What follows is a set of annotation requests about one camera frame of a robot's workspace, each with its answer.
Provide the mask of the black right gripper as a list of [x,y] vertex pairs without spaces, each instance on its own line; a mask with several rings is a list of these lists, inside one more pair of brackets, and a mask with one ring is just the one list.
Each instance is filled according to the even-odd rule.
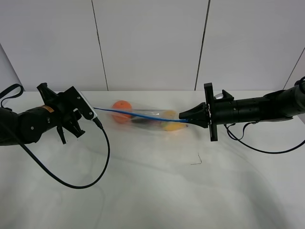
[[[204,84],[206,103],[202,102],[194,108],[179,113],[179,119],[187,119],[187,123],[208,128],[210,131],[210,140],[217,141],[217,126],[228,124],[233,120],[234,115],[234,97],[227,91],[222,90],[222,98],[215,99],[212,83]],[[206,104],[208,106],[208,117],[206,120]]]

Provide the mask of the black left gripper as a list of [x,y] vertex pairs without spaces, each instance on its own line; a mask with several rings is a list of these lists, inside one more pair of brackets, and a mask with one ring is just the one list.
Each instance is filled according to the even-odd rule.
[[66,144],[63,130],[67,130],[77,138],[85,131],[80,128],[78,121],[84,117],[90,120],[89,109],[75,87],[64,92],[55,93],[48,88],[47,83],[41,83],[37,89],[44,101],[44,105],[55,112],[57,132],[63,144]]

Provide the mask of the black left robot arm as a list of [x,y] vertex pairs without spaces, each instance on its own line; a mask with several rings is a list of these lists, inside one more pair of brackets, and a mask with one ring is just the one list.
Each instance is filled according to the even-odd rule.
[[42,134],[56,128],[63,144],[66,143],[63,130],[77,138],[85,131],[78,121],[84,117],[93,120],[97,117],[93,107],[75,87],[55,93],[47,83],[37,87],[44,105],[15,113],[9,108],[0,108],[0,123],[10,129],[23,144],[36,143]]

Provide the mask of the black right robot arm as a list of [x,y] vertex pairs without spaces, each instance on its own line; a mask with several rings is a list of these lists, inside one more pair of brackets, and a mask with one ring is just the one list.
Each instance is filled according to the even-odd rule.
[[179,119],[202,128],[209,128],[210,140],[217,141],[217,126],[248,122],[290,120],[305,112],[305,79],[294,86],[262,97],[239,99],[222,90],[214,95],[212,83],[204,84],[205,102],[179,113]]

